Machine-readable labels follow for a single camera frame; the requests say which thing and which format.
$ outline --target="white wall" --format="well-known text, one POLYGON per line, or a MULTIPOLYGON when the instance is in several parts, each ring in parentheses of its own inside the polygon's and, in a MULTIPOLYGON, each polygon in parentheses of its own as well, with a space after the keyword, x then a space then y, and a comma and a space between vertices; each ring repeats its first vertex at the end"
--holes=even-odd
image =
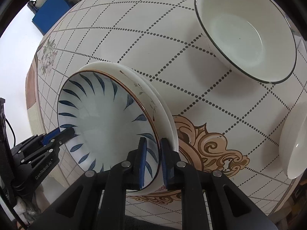
MULTIPOLYGON (((5 116, 15 132, 16 144, 32 136, 25 85, 27 72, 43 37, 32 23, 33 17, 31 10, 24 6, 0 38, 0 97, 6 100, 5 116)), ((8 125, 7 136, 12 148, 13 135, 8 125)), ((1 199, 0 203, 7 212, 1 199)))

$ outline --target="blue and white bowl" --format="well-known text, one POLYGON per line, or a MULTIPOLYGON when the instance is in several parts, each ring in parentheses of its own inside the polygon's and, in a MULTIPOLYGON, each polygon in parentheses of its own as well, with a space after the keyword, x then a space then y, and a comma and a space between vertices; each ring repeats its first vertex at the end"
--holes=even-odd
POLYGON ((148 194, 163 185, 159 141, 168 138, 178 151, 174 122, 133 71, 109 62, 86 65, 63 85, 57 110, 60 130, 75 129, 66 147, 84 171, 110 169, 146 137, 144 189, 133 193, 148 194))

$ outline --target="dotted grid pattern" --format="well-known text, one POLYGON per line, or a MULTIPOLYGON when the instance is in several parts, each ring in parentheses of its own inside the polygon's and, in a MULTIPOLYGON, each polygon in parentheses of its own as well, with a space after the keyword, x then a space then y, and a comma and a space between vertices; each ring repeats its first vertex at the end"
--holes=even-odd
MULTIPOLYGON (((126 65, 153 84, 173 115, 195 126, 206 123, 208 132, 227 138, 227 149, 247 155, 248 166, 231 179, 269 214, 291 182, 282 172, 278 144, 290 111, 307 101, 304 45, 295 38, 297 65, 288 80, 277 85, 255 82, 228 70, 211 53, 193 1, 83 0, 74 6, 50 35, 58 50, 50 75, 38 72, 44 125, 49 131, 57 126, 59 91, 79 68, 97 60, 126 65)), ((71 184, 82 171, 76 170, 65 148, 60 155, 71 184)), ((180 203, 164 205, 171 214, 162 214, 150 210, 162 205, 136 202, 127 198, 127 205, 133 205, 127 210, 134 217, 181 228, 175 217, 181 214, 180 203)))

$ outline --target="cable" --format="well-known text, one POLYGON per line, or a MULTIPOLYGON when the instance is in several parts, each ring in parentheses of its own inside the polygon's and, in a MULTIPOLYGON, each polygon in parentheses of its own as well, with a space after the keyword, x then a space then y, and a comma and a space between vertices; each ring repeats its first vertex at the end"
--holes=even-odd
POLYGON ((12 126, 10 125, 9 121, 7 120, 7 118, 5 118, 5 121, 7 122, 7 124, 9 125, 10 129, 11 129, 11 132, 13 133, 13 137, 14 137, 14 147, 16 145, 16 137, 15 137, 15 133, 13 131, 13 128, 12 126))
POLYGON ((12 207, 12 205, 10 204, 9 200, 7 199, 7 197, 5 196, 2 188, 0 188, 0 197, 1 199, 4 201, 5 205, 7 206, 7 208, 9 209, 9 211, 11 212, 11 214, 14 216, 14 218, 18 221, 18 223, 24 228, 24 230, 27 230, 28 227, 25 225, 25 223, 22 221, 22 219, 19 217, 19 215, 15 212, 14 208, 12 207))

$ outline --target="bowl rim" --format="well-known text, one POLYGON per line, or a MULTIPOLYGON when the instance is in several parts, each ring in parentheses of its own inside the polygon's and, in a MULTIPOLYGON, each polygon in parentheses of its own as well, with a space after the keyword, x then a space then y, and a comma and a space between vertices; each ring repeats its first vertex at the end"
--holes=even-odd
POLYGON ((113 77, 112 75, 108 74, 108 73, 105 73, 103 71, 99 71, 99 70, 95 70, 95 69, 87 69, 87 70, 78 70, 77 72, 73 73, 69 78, 67 78, 67 80, 64 82, 64 84, 62 85, 61 87, 61 90, 59 92, 59 97, 57 99, 57 104, 56 104, 56 119, 58 121, 58 126, 59 126, 59 117, 58 117, 58 105, 59 105, 59 99, 60 99, 60 94, 61 94, 61 91, 63 90, 65 84, 68 82, 68 80, 70 80, 70 78, 74 77, 75 75, 77 74, 80 74, 80 73, 85 73, 85 72, 90 72, 90 73, 99 73, 99 74, 102 74, 104 76, 107 76, 109 79, 112 79, 114 80, 115 82, 117 82, 122 88, 124 88, 126 90, 126 92, 128 92, 132 97, 133 99, 136 101, 136 103, 138 104, 138 106, 141 108, 141 110, 145 113, 145 116, 146 118, 148 119, 148 122, 153 130, 153 133, 154 133, 154 136, 155 136, 155 140, 156 140, 156 143, 157 143, 157 147, 158 147, 158 153, 159 153, 159 160, 158 160, 158 168, 157 168, 157 172, 155 174, 155 176, 153 177, 153 179, 151 180, 151 182, 149 184, 147 184, 146 187, 140 189, 140 190, 136 190, 136 191, 131 191, 131 193, 134 193, 134 192, 138 192, 138 191, 142 191, 143 189, 149 187, 152 182, 157 178, 158 176, 158 173, 160 171, 160 166, 161 166, 161 148, 160 148, 160 141, 159 141, 159 138, 158 138, 158 134, 157 134, 157 131, 156 131, 156 128, 148 114, 148 112, 146 111, 146 109, 144 108, 143 104, 139 101, 139 99, 136 97, 136 95, 126 86, 124 85, 121 81, 119 81, 117 78, 113 77))
POLYGON ((295 144, 297 144, 297 139, 298 139, 299 132, 301 131, 301 129, 303 127, 303 124, 307 120, 307 110, 306 110, 307 109, 307 101, 300 102, 296 106, 297 106, 297 108, 293 109, 293 111, 291 111, 291 112, 298 113, 299 117, 296 115, 296 117, 295 117, 296 121, 293 122, 291 125, 286 125, 287 127, 290 127, 289 134, 287 135, 286 139, 282 139, 284 141, 280 141, 280 139, 281 139, 281 137, 280 137, 280 139, 279 139, 279 147, 278 147, 278 154, 280 155, 280 158, 281 158, 282 168, 283 168, 286 176, 289 179, 295 179, 295 178, 297 178, 298 176, 301 175, 301 173, 300 173, 295 178, 290 178, 289 177, 289 168, 291 168, 290 167, 290 160, 293 157, 293 152, 295 150, 295 144), (298 131, 294 130, 294 128, 293 128, 294 124, 299 126, 298 131), (289 140, 290 139, 290 137, 289 137, 290 134, 293 134, 293 136, 295 136, 295 137, 293 137, 293 139, 295 139, 294 141, 290 141, 289 140), (286 151, 287 146, 291 146, 291 149, 289 150, 289 152, 290 152, 289 156, 285 156, 285 151, 286 151))
MULTIPOLYGON (((163 110, 165 111, 165 115, 167 116, 168 121, 171 121, 171 120, 170 120, 170 117, 169 117, 169 115, 170 115, 171 118, 172 118, 171 111, 169 110, 169 108, 168 108, 166 102, 164 101, 164 99, 162 98, 162 96, 158 93, 158 91, 156 90, 156 88, 149 82, 149 80, 146 80, 142 75, 140 75, 139 73, 137 73, 137 71, 135 71, 134 69, 131 69, 130 67, 124 66, 124 65, 119 64, 119 63, 112 63, 112 64, 117 65, 118 67, 120 66, 121 69, 124 69, 125 71, 128 71, 130 74, 133 74, 133 76, 135 77, 135 79, 138 79, 138 82, 145 83, 145 85, 146 85, 147 87, 149 87, 150 90, 153 92, 153 94, 154 94, 154 96, 156 97, 156 99, 160 102, 160 105, 162 106, 163 110), (166 109, 165 109, 163 103, 161 102, 161 100, 165 103, 165 106, 168 108, 168 110, 169 110, 169 115, 168 115, 168 113, 167 113, 167 111, 166 111, 166 109)), ((178 134, 177 134, 175 122, 174 122, 174 125, 173 125, 173 126, 174 126, 174 129, 173 129, 173 127, 172 127, 172 123, 170 123, 170 126, 171 126, 171 128, 172 128, 172 130, 173 130, 172 132, 173 132, 174 138, 177 139, 177 145, 175 145, 175 146, 177 146, 177 149, 175 148, 175 149, 173 149, 173 150, 176 151, 176 152, 178 152, 178 150, 179 150, 179 149, 178 149, 179 144, 178 144, 178 134)))
POLYGON ((285 18, 285 16, 282 14, 282 12, 280 11, 280 9, 275 5, 274 2, 272 2, 271 0, 269 0, 277 9, 278 11, 280 12, 280 14, 283 16, 283 18, 286 20, 288 26, 289 26, 289 29, 291 31, 291 34, 292 34, 292 37, 293 37, 293 42, 294 42, 294 46, 295 46, 295 61, 294 61, 294 65, 293 65, 293 68, 291 70, 291 72, 288 74, 288 76, 286 76, 285 78, 283 78, 282 80, 279 80, 279 81, 266 81, 266 80, 261 80, 261 79, 258 79, 252 75, 250 75, 249 73, 247 73, 246 71, 244 71, 243 69, 241 69, 240 67, 238 67, 232 60, 230 60, 228 58, 227 55, 225 55, 225 53, 218 47, 218 45, 214 42, 214 40, 211 38, 211 36, 209 35, 209 33, 207 32, 205 26, 203 25, 202 21, 201 21, 201 18, 199 16, 199 13, 198 13, 198 9, 197 9, 197 0, 194 0, 194 8, 195 8, 195 12, 196 12, 196 15, 197 15, 197 18, 198 18, 198 21, 202 27, 202 29, 205 31, 206 35, 208 36, 208 38, 210 39, 210 41, 214 44, 214 46, 218 49, 218 51, 235 67, 237 68, 239 71, 241 71, 242 73, 244 73, 245 75, 247 75, 248 77, 258 81, 258 82, 261 82, 261 83, 265 83, 265 84, 279 84, 279 83, 282 83, 284 82, 285 80, 287 80, 291 74, 294 72, 294 69, 295 69, 295 66, 296 66, 296 61, 297 61, 297 48, 296 48, 296 44, 295 44, 295 39, 294 39, 294 35, 293 35, 293 32, 291 30, 291 27, 290 27, 290 24, 289 22, 287 21, 287 19, 285 18))

